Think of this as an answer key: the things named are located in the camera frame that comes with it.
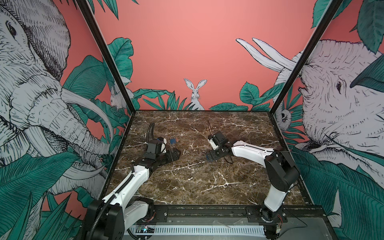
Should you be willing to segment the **blue padlock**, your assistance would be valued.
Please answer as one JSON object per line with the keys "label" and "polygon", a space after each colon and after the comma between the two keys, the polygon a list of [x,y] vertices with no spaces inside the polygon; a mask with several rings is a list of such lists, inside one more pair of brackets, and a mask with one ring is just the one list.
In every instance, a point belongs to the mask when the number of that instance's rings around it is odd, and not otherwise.
{"label": "blue padlock", "polygon": [[174,136],[172,136],[172,137],[170,138],[170,144],[171,144],[171,145],[175,145],[175,144],[177,144],[177,143],[178,143],[177,138],[174,137]]}

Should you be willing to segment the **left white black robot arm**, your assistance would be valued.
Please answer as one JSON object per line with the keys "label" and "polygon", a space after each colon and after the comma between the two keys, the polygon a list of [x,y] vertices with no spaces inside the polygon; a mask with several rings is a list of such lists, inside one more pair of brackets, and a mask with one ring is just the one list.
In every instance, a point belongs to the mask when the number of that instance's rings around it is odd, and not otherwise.
{"label": "left white black robot arm", "polygon": [[180,159],[177,148],[166,149],[158,139],[147,143],[144,153],[131,164],[131,172],[102,200],[94,200],[87,213],[78,236],[79,240],[121,240],[127,230],[139,220],[154,218],[152,200],[130,200],[159,167]]}

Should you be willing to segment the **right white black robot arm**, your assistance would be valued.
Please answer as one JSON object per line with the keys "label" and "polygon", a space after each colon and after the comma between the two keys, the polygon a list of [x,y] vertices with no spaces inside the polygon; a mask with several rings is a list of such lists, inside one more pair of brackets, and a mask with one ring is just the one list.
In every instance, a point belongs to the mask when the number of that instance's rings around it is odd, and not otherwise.
{"label": "right white black robot arm", "polygon": [[272,149],[251,145],[242,140],[231,142],[221,132],[209,135],[208,140],[212,147],[206,153],[209,162],[235,156],[266,168],[271,187],[261,206],[261,216],[267,223],[281,222],[283,201],[301,175],[290,153],[281,146]]}

